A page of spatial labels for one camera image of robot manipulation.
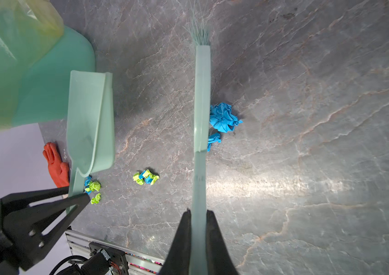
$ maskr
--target marble surface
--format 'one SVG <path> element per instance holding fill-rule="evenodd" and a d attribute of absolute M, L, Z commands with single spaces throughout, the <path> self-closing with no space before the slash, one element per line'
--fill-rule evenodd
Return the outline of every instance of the marble surface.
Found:
<path fill-rule="evenodd" d="M 191 204 L 190 4 L 52 3 L 114 74 L 115 165 L 94 175 L 102 200 L 72 228 L 165 257 Z M 208 208 L 239 273 L 389 274 L 389 0 L 200 7 L 212 103 L 243 120 L 207 155 Z M 40 125 L 61 151 L 65 123 Z M 158 182 L 136 184 L 148 167 Z"/>

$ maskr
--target trash bag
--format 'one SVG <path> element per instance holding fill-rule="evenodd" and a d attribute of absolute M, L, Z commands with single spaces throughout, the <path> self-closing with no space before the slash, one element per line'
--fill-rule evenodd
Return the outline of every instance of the trash bag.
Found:
<path fill-rule="evenodd" d="M 11 127 L 21 80 L 64 32 L 47 0 L 0 0 L 0 129 Z"/>

